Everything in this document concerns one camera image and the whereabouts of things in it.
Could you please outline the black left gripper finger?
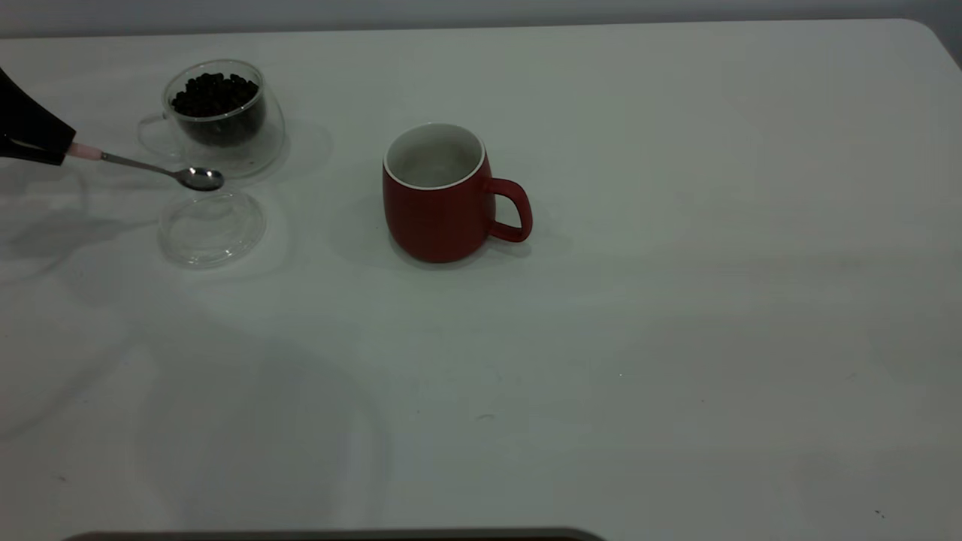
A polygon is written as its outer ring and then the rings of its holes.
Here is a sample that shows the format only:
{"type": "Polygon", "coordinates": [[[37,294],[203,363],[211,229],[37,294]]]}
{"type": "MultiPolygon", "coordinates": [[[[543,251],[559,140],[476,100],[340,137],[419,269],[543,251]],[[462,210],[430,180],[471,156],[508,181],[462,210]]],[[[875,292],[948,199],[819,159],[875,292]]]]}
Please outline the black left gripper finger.
{"type": "Polygon", "coordinates": [[[69,141],[67,143],[34,144],[13,140],[13,138],[2,138],[1,157],[61,167],[69,148],[69,141]]]}
{"type": "Polygon", "coordinates": [[[1,71],[2,134],[17,143],[40,150],[66,150],[76,131],[27,95],[6,72],[1,71]]]}

